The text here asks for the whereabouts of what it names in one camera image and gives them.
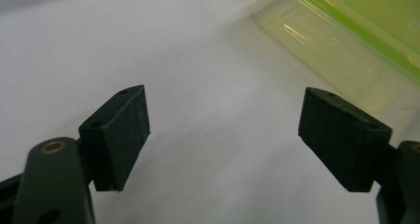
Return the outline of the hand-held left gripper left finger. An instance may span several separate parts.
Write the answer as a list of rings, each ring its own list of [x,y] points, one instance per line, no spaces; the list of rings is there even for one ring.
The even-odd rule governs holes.
[[[78,131],[96,190],[122,191],[151,133],[145,87],[117,92]]]

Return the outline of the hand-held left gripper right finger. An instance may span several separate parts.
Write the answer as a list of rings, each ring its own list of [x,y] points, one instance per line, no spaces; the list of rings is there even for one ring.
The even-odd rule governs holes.
[[[368,192],[392,129],[332,92],[305,89],[298,135],[350,192]]]

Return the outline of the clear plastic box green rim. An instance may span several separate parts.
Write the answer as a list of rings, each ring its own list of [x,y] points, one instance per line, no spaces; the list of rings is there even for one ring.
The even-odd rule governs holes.
[[[367,112],[420,111],[420,0],[257,0],[255,19]]]

